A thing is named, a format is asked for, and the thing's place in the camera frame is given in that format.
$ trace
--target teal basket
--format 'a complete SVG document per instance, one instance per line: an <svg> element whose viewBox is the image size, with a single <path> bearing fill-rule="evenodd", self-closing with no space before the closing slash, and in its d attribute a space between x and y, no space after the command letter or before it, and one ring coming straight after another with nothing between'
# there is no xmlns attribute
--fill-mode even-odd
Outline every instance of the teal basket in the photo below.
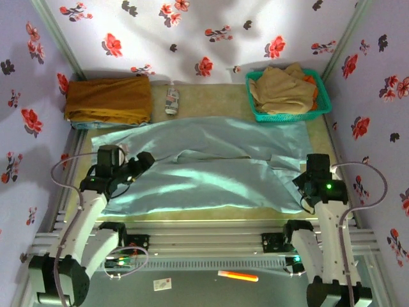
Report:
<svg viewBox="0 0 409 307"><path fill-rule="evenodd" d="M263 75L263 72L249 72L247 75L245 75L245 86L247 88L247 94L249 96L251 111L253 112L257 122L299 122L301 120L313 120L319 117L319 115L331 112L332 105L330 97L328 96L328 93L324 87L324 83L322 82L320 75L315 70L312 69L303 69L302 71L306 75L311 75L314 78L318 88L318 97L316 100L318 105L317 110L309 111L304 114L281 113L270 115L267 113L257 112L256 107L254 105L253 95L251 95L250 93L249 79L256 81Z"/></svg>

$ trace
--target white card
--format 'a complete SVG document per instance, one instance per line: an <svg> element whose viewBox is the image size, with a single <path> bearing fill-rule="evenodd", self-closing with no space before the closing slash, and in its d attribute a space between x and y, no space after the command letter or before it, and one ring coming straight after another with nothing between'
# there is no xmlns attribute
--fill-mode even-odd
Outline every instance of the white card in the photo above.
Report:
<svg viewBox="0 0 409 307"><path fill-rule="evenodd" d="M165 278L165 279L158 279L153 281L153 290L154 291L161 291L172 289L172 279Z"/></svg>

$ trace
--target beige towel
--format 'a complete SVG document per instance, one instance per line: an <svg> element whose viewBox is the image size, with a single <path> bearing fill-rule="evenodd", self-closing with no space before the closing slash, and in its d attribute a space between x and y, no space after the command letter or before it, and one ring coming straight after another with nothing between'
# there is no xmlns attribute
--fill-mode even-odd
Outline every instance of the beige towel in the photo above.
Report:
<svg viewBox="0 0 409 307"><path fill-rule="evenodd" d="M305 74L302 71L300 63L295 62L286 69L284 69L284 71L294 78L304 80Z"/></svg>
<svg viewBox="0 0 409 307"><path fill-rule="evenodd" d="M302 114L313 106L316 86L303 81L299 64L291 65L286 71L267 67L257 80L250 80L256 109L268 114Z"/></svg>

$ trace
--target blue fabric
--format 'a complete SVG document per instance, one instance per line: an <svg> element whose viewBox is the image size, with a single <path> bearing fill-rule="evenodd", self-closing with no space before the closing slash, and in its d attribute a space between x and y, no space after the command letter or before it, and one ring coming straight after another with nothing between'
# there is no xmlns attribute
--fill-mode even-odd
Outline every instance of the blue fabric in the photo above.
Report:
<svg viewBox="0 0 409 307"><path fill-rule="evenodd" d="M104 215L208 209L232 205L300 212L292 180L312 153L304 122L278 125L225 117L187 118L113 132L93 149L127 145L129 157L150 152L155 164Z"/></svg>
<svg viewBox="0 0 409 307"><path fill-rule="evenodd" d="M71 122L71 126L77 130L93 130L93 129L105 129L105 128L132 128L143 127L149 125L149 123L140 123L139 125L124 125L121 123L103 123L103 122Z"/></svg>

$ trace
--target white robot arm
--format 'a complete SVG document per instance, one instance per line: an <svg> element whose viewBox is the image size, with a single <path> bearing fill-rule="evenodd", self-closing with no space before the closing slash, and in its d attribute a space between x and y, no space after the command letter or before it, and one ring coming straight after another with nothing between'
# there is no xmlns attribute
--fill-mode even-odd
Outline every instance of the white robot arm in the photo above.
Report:
<svg viewBox="0 0 409 307"><path fill-rule="evenodd" d="M321 228L322 251L310 222L291 220L284 226L286 243L297 250L307 273L308 307L350 307L348 277L355 306L369 306L372 302L371 289L361 285L348 223L342 221L340 224L343 214L349 209L346 186L342 180L332 178L329 156L308 155L307 171L293 182L316 212Z"/></svg>
<svg viewBox="0 0 409 307"><path fill-rule="evenodd" d="M125 157L121 159L118 146L105 145L99 148L97 164L91 167L80 185L83 203L80 204L79 215L75 217L73 214L67 221L48 253L34 256L29 263L30 283L38 303L61 305L54 281L56 259L66 305L80 306L98 266L112 250L124 246L126 230L121 223L102 223L95 236L89 235L118 185L130 185L155 162L147 152L141 152L137 158L129 161Z"/></svg>

